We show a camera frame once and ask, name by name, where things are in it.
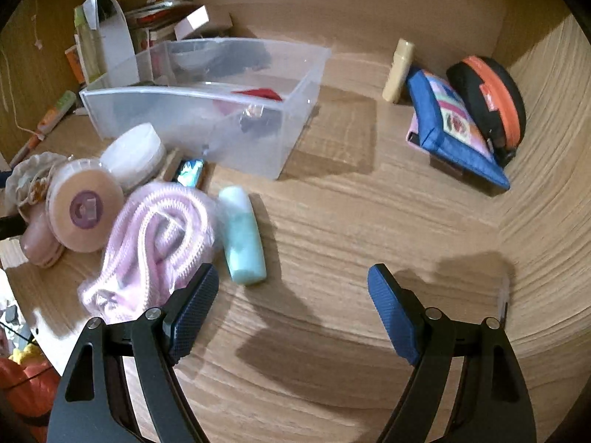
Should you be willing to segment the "pink round compact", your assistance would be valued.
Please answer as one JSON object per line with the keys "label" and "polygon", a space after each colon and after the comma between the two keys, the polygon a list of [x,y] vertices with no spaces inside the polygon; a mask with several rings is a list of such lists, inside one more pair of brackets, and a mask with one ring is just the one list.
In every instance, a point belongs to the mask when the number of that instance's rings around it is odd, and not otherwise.
{"label": "pink round compact", "polygon": [[40,268],[53,266],[64,252],[64,246],[53,234],[44,212],[31,218],[20,246],[27,260]]}

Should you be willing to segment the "pink knitted item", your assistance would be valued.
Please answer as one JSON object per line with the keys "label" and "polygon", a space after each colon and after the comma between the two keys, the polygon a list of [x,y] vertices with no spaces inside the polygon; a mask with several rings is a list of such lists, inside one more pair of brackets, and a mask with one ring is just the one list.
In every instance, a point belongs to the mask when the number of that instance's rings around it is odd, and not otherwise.
{"label": "pink knitted item", "polygon": [[134,320],[187,286],[219,242],[217,203],[178,183],[150,182],[132,192],[118,214],[98,275],[79,299],[106,323]]}

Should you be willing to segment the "cotton pad tub purple label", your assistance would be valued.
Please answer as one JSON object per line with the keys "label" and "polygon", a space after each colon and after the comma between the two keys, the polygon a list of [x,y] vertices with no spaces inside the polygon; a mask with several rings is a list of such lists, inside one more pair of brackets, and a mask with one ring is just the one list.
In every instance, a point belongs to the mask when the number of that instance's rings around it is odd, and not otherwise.
{"label": "cotton pad tub purple label", "polygon": [[124,195],[112,174],[96,159],[73,159],[58,167],[46,196],[55,238],[67,249],[102,249],[122,209]]}

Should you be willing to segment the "mint green tube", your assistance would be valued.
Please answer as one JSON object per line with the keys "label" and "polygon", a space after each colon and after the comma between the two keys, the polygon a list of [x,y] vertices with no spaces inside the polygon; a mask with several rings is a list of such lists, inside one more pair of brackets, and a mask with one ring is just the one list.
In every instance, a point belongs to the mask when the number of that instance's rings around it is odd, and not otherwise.
{"label": "mint green tube", "polygon": [[249,195],[239,186],[218,193],[222,216],[222,241],[230,278],[238,285],[252,285],[266,279],[259,226]]}

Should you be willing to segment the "white round lidded container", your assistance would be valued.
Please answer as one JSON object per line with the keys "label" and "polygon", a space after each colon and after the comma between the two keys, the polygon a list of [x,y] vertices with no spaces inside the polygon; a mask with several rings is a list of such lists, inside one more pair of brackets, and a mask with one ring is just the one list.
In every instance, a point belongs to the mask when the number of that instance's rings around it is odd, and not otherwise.
{"label": "white round lidded container", "polygon": [[99,161],[124,193],[144,184],[160,169],[165,147],[150,123],[137,125],[115,139]]}

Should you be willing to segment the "red velvet pouch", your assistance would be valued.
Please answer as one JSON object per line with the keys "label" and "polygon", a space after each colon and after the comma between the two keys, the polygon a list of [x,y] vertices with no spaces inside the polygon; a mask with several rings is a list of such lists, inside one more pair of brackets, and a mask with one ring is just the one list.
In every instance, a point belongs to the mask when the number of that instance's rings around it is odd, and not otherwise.
{"label": "red velvet pouch", "polygon": [[[263,98],[266,100],[273,100],[273,101],[281,101],[283,100],[280,97],[280,94],[277,94],[273,89],[270,88],[256,88],[256,89],[249,89],[249,90],[242,90],[242,91],[234,91],[233,94],[245,95],[250,97],[256,98]],[[234,113],[239,110],[239,107],[236,104],[222,102],[221,103],[221,113],[223,115],[228,115],[230,113]],[[263,115],[263,106],[260,105],[249,105],[245,109],[242,110],[243,114],[246,117],[250,118],[259,118]]]}

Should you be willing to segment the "white drawstring pouch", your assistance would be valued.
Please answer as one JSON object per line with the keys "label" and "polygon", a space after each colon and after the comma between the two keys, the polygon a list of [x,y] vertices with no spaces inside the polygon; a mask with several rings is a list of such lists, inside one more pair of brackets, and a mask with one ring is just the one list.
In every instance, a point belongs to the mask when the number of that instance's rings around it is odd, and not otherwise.
{"label": "white drawstring pouch", "polygon": [[10,215],[19,214],[29,222],[32,208],[45,200],[53,174],[67,161],[64,155],[43,152],[19,163],[5,185],[7,212]]}

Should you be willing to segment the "orange white pen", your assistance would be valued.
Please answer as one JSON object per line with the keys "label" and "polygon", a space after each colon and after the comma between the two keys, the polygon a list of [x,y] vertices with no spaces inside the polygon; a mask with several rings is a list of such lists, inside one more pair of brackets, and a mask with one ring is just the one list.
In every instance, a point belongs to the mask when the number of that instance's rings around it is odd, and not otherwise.
{"label": "orange white pen", "polygon": [[30,136],[27,142],[11,159],[9,163],[10,168],[14,169],[16,165],[22,162],[44,139],[45,135],[43,133],[34,133]]}

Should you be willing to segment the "orange-green cream tube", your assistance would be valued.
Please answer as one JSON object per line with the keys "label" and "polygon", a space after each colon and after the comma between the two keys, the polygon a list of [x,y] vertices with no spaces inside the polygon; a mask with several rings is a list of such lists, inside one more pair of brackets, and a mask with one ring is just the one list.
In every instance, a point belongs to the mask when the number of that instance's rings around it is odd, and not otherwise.
{"label": "orange-green cream tube", "polygon": [[39,124],[36,133],[45,137],[48,135],[61,119],[76,105],[77,95],[66,90],[56,103],[45,113]]}

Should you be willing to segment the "folded white paper sheet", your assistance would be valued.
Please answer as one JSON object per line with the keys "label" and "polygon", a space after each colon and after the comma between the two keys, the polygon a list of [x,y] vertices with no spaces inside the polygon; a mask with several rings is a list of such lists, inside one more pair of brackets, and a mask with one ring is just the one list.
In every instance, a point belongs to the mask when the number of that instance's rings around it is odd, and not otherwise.
{"label": "folded white paper sheet", "polygon": [[86,0],[84,16],[96,49],[98,68],[110,87],[139,82],[135,51],[124,13],[117,0]]}

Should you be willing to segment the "orange snack packet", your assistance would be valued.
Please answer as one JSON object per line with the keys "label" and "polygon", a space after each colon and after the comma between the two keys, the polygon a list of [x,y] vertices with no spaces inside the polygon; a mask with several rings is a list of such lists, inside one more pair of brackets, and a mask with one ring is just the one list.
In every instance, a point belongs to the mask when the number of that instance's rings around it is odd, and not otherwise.
{"label": "orange snack packet", "polygon": [[78,55],[77,46],[72,45],[64,51],[64,55],[69,64],[69,67],[79,85],[85,84],[85,77],[82,69],[82,64]]}

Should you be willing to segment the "cream lotion bottle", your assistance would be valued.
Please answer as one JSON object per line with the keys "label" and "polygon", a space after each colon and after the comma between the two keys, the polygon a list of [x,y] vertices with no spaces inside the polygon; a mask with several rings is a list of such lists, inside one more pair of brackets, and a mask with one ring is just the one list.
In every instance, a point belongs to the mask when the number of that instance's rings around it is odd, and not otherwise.
{"label": "cream lotion bottle", "polygon": [[389,103],[399,101],[414,60],[414,53],[415,45],[400,38],[393,54],[392,65],[382,93],[384,101]]}

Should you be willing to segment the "stack of booklets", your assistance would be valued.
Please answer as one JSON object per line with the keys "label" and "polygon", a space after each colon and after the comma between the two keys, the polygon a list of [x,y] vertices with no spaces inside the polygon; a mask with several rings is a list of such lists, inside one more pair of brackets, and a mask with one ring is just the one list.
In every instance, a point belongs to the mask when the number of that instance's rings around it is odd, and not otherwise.
{"label": "stack of booklets", "polygon": [[174,26],[196,9],[192,0],[148,0],[125,11],[134,51],[140,53],[162,41],[174,40]]}

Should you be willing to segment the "yellow-green spray bottle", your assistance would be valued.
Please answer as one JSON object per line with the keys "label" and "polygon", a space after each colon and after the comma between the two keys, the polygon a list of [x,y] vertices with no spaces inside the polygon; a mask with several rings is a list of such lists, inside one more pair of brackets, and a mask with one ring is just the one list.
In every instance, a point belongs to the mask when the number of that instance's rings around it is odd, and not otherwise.
{"label": "yellow-green spray bottle", "polygon": [[102,71],[93,32],[86,21],[82,6],[74,8],[74,26],[76,30],[75,40],[85,83],[89,85],[102,75]]}

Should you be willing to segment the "small white cardboard box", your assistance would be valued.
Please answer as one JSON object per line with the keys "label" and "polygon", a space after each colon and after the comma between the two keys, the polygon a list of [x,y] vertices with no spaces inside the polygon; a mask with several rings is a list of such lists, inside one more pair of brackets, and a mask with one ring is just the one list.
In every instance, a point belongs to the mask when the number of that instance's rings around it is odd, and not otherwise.
{"label": "small white cardboard box", "polygon": [[183,40],[193,34],[200,33],[201,29],[207,26],[208,23],[208,10],[205,5],[202,5],[174,26],[175,38],[176,40]]}

